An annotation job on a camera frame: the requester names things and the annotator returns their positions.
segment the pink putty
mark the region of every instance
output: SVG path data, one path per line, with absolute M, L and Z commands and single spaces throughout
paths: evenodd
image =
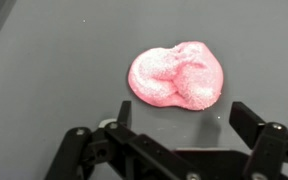
M 190 110 L 212 106 L 221 95 L 223 79 L 220 63 L 197 41 L 140 54 L 128 76 L 131 89 L 146 103 Z

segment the black robotic claw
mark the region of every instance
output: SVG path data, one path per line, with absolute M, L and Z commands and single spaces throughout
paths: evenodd
M 91 133 L 67 132 L 46 180 L 88 179 L 107 162 L 126 180 L 288 180 L 281 174 L 288 163 L 288 130 L 265 123 L 241 102 L 234 102 L 230 124 L 252 149 L 251 155 L 231 150 L 170 151 L 146 135 L 130 130 L 131 102 L 124 101 L 116 121 Z

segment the screw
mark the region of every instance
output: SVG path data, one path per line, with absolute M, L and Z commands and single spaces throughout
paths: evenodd
M 261 173 L 253 173 L 252 180 L 267 180 L 267 177 Z
M 278 129 L 278 130 L 281 130 L 281 129 L 282 129 L 282 126 L 279 125 L 279 124 L 273 124 L 273 128 Z
M 201 180 L 200 176 L 195 173 L 188 173 L 186 176 L 187 180 Z
M 116 123 L 111 123 L 111 124 L 110 124 L 110 128 L 111 128 L 111 129 L 116 129 L 117 126 L 118 126 L 118 125 L 117 125 Z
M 76 131 L 76 135 L 80 136 L 80 135 L 83 135 L 85 133 L 84 129 L 78 129 Z

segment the pink dough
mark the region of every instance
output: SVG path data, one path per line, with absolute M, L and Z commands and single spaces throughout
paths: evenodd
M 204 43 L 153 48 L 132 63 L 128 82 L 143 101 L 157 107 L 204 110 L 221 95 L 223 70 Z

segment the gray table surface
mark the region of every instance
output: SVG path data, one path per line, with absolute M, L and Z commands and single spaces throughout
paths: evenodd
M 192 112 L 136 98 L 133 59 L 191 40 L 223 66 L 219 102 Z M 133 130 L 168 148 L 249 152 L 228 124 L 233 101 L 288 126 L 288 1 L 17 0 L 0 32 L 0 179 L 43 179 L 68 129 L 95 129 L 123 100 Z M 107 165 L 93 177 L 119 179 Z

